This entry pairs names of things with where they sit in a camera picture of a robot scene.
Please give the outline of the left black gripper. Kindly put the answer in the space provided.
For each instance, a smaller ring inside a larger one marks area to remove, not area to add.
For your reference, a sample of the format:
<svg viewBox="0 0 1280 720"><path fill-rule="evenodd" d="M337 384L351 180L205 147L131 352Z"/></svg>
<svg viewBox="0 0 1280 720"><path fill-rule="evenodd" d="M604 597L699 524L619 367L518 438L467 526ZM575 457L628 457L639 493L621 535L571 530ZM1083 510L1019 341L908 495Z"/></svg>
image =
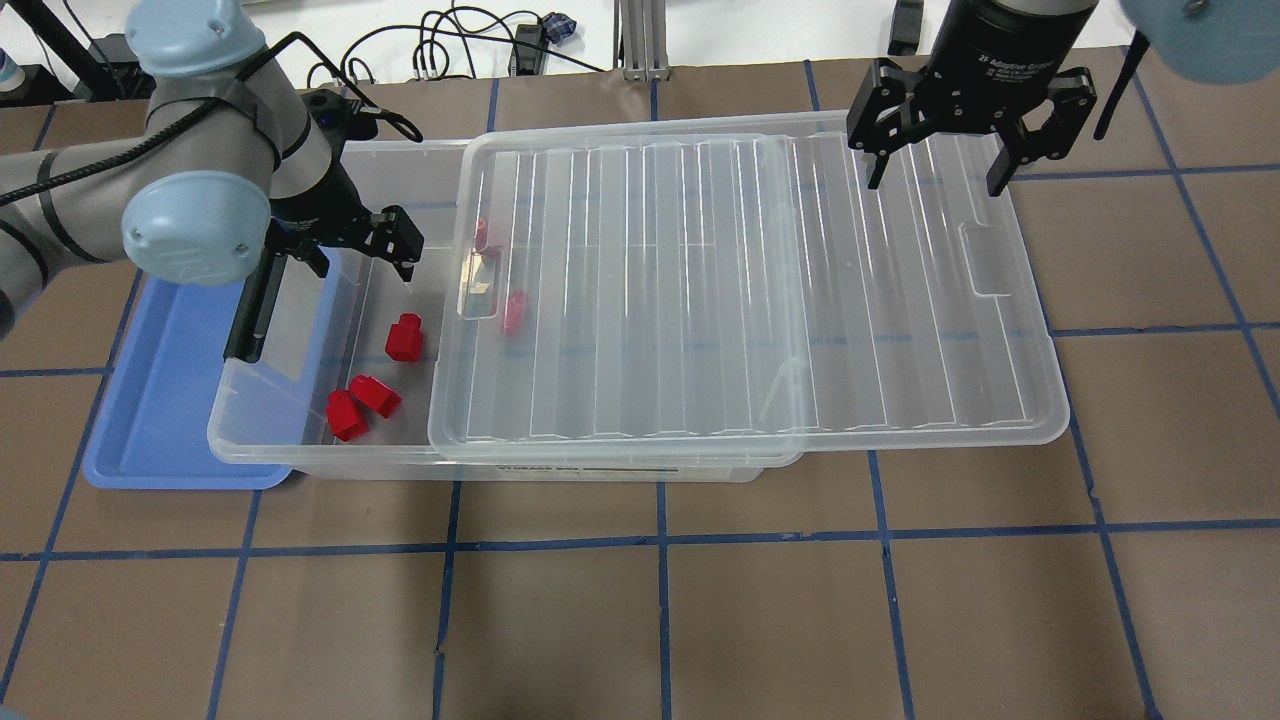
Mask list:
<svg viewBox="0 0 1280 720"><path fill-rule="evenodd" d="M349 140L378 136L378 109L330 90L300 96L307 119L285 146L271 177L270 204L278 225L268 227L271 263L294 259L325 279L330 260L320 249L342 247L389 264L403 283L413 279L424 236L402 206L366 208L342 164Z"/></svg>

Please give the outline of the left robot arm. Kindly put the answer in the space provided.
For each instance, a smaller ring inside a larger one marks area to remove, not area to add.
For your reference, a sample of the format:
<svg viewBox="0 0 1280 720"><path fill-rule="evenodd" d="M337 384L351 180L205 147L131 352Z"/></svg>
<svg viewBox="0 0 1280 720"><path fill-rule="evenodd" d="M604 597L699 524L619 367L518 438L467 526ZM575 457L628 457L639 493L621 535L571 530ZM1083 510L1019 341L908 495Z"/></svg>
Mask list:
<svg viewBox="0 0 1280 720"><path fill-rule="evenodd" d="M365 206L317 118L234 1L142 1L125 41L155 78L145 133L3 159L3 332L60 273L128 260L177 284L250 278L270 256L326 273L353 249L410 281L424 238L406 213Z"/></svg>

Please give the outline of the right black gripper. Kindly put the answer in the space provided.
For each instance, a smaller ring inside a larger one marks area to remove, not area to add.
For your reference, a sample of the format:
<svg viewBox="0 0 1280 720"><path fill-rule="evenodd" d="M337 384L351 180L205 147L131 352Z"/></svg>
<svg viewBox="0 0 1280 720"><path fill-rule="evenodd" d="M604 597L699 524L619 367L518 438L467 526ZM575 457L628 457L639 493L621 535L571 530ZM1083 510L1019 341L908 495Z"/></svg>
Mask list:
<svg viewBox="0 0 1280 720"><path fill-rule="evenodd" d="M1068 151L1097 102L1091 72L1065 68L1094 1L951 1L925 63L873 60L847 114L847 145L873 156L868 190L892 156L934 133L996 135L986 176L998 197L1044 151Z"/></svg>

